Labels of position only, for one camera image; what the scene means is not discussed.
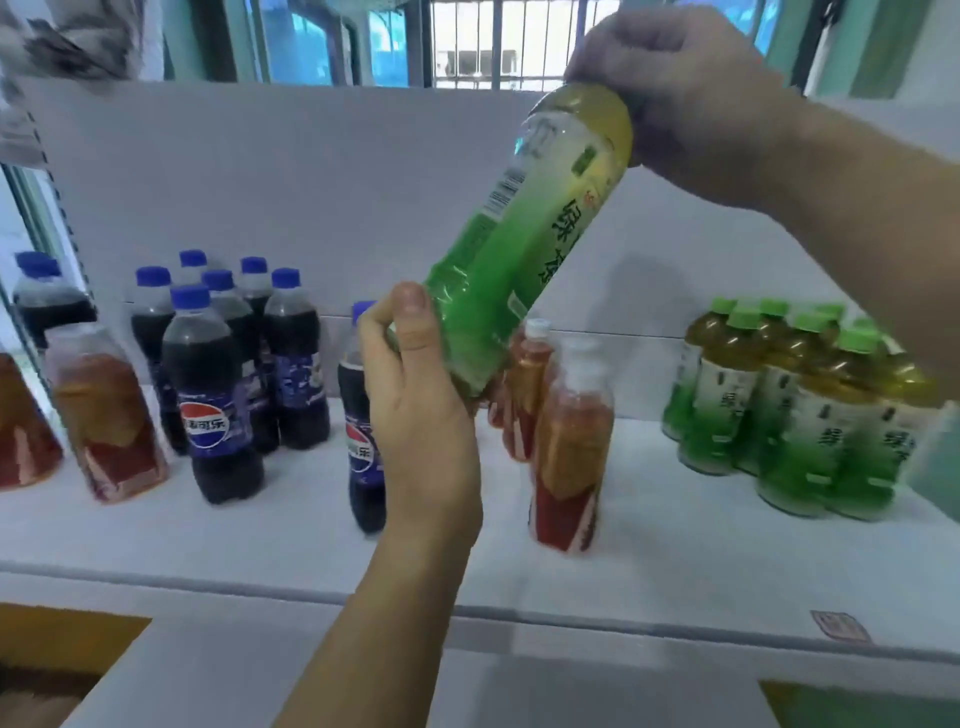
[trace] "blue bottle cap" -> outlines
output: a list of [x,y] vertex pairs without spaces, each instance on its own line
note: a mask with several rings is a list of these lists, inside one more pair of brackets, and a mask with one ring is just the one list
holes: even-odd
[[274,288],[299,288],[300,271],[296,268],[277,268],[273,274]]
[[144,288],[170,285],[170,271],[162,265],[145,265],[136,269],[136,284]]
[[60,266],[46,253],[40,251],[21,251],[14,258],[16,265],[27,278],[42,279],[58,276]]
[[266,273],[267,258],[259,255],[248,255],[240,258],[240,273]]
[[210,306],[210,291],[205,285],[177,285],[170,289],[170,300],[177,311],[196,311]]
[[229,291],[233,288],[233,273],[222,269],[204,271],[204,285],[211,291]]
[[184,268],[206,265],[206,253],[198,250],[180,251],[180,265]]
[[353,325],[357,325],[357,319],[359,319],[363,312],[374,305],[376,301],[357,301],[353,304]]

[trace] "hand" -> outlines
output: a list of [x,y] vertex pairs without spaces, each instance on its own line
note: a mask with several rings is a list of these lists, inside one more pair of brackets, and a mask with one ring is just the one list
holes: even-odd
[[[396,325],[400,354],[385,338]],[[444,368],[430,297],[401,283],[359,321],[371,424],[387,482],[384,535],[462,556],[483,521],[473,418]]]
[[721,205],[761,209],[776,152],[808,104],[718,11],[618,11],[591,30],[568,81],[605,85],[634,120],[632,164]]

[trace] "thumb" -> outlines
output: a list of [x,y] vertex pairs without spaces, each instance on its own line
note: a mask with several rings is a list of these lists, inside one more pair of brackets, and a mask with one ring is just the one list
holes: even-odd
[[404,381],[418,386],[418,382],[448,377],[440,324],[426,290],[418,283],[399,283],[391,301]]

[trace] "pepsi bottle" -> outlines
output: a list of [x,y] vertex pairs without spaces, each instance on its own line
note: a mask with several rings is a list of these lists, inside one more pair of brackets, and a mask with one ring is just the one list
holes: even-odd
[[93,303],[63,279],[52,257],[23,251],[15,258],[23,278],[13,289],[13,304],[41,356],[47,351],[47,329],[97,320]]
[[264,310],[267,342],[276,367],[276,420],[280,442],[309,449],[330,436],[330,410],[320,364],[320,317],[300,288],[300,271],[277,268],[275,293]]
[[212,270],[204,273],[204,285],[210,289],[210,307],[227,322],[233,339],[240,348],[240,369],[253,428],[253,446],[266,455],[280,445],[276,432],[276,416],[267,390],[260,363],[260,333],[253,317],[253,309],[233,288],[233,273]]
[[177,315],[163,334],[162,362],[177,390],[193,476],[210,503],[247,498],[263,487],[253,448],[240,347],[210,308],[202,285],[171,290]]
[[196,249],[180,251],[180,275],[178,281],[186,285],[203,282],[206,272],[206,253]]
[[186,433],[180,419],[177,390],[163,368],[163,334],[174,318],[170,301],[170,271],[158,265],[136,269],[136,300],[130,318],[133,338],[143,352],[150,369],[160,426],[177,455],[187,453]]
[[337,367],[340,397],[347,418],[347,455],[350,463],[350,510],[364,533],[378,533],[387,520],[387,491],[383,479],[383,463],[376,449],[370,424],[370,400],[364,379],[356,326],[360,315],[374,301],[358,301],[353,305],[353,332],[347,352]]
[[260,366],[263,383],[271,402],[275,399],[276,380],[274,379],[274,355],[267,345],[267,333],[263,325],[263,309],[274,295],[274,286],[267,273],[267,259],[259,255],[240,258],[240,292],[243,300],[253,309],[256,328],[260,332]]

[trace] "barcode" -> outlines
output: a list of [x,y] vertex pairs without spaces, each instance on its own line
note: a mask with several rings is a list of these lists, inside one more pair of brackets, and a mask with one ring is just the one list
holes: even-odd
[[508,169],[503,173],[503,177],[497,180],[493,187],[493,192],[484,203],[483,208],[491,214],[491,217],[499,220],[503,217],[503,211],[510,204],[526,179],[527,175],[522,169]]

